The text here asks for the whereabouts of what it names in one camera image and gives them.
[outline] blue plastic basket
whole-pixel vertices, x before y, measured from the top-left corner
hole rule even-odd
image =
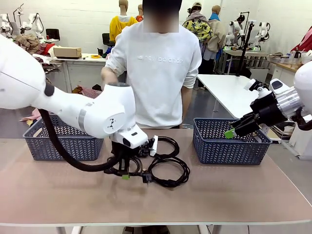
[[[50,115],[58,139],[66,151],[79,161],[94,161],[98,158],[103,139],[92,137],[64,123],[57,115]],[[42,119],[39,119],[23,135],[34,160],[59,161],[59,155],[49,139]]]
[[[246,136],[226,139],[235,119],[195,118],[193,144],[201,163],[259,165],[272,141],[258,130]]]

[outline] white wall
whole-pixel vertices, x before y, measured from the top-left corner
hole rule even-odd
[[[287,54],[312,25],[312,0],[261,0],[256,19],[271,24],[263,49]]]
[[[120,12],[118,0],[1,0],[0,14],[8,13],[10,20],[13,20],[13,11],[23,2],[22,21],[26,21],[30,13],[38,12],[45,28],[59,29],[59,45],[81,47],[85,53],[96,53],[97,47],[104,48],[101,35],[109,33],[111,19]],[[194,2],[195,0],[183,0],[180,23],[185,21],[187,9]],[[201,2],[203,11],[210,16],[212,5],[220,3],[220,0]],[[129,0],[127,14],[137,16],[139,4],[142,4],[142,0]]]
[[[247,11],[250,12],[249,19],[254,19],[260,1],[262,0],[223,0],[220,12],[221,22],[228,26],[230,21],[238,18],[240,12]]]

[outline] green tag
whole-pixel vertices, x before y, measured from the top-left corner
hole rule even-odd
[[[128,179],[130,179],[130,176],[129,175],[122,175],[122,177],[121,177],[122,179],[126,179],[126,180],[128,180]]]
[[[234,131],[235,131],[234,128],[232,128],[231,130],[226,131],[226,132],[224,133],[226,139],[234,138],[234,133],[233,133]]]

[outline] red clothing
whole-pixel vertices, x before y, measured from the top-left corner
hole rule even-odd
[[[292,51],[309,51],[312,50],[312,27],[308,30],[306,35],[303,37],[300,44],[296,45]]]
[[[141,21],[143,20],[143,16],[137,16],[137,17],[136,17],[136,20],[137,20],[138,22],[141,22]]]

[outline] white sweatshirt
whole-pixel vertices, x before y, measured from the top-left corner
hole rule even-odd
[[[200,64],[193,33],[182,26],[178,33],[145,33],[140,22],[123,29],[105,66],[118,76],[127,71],[141,128],[171,128],[182,122],[181,88],[193,88]]]

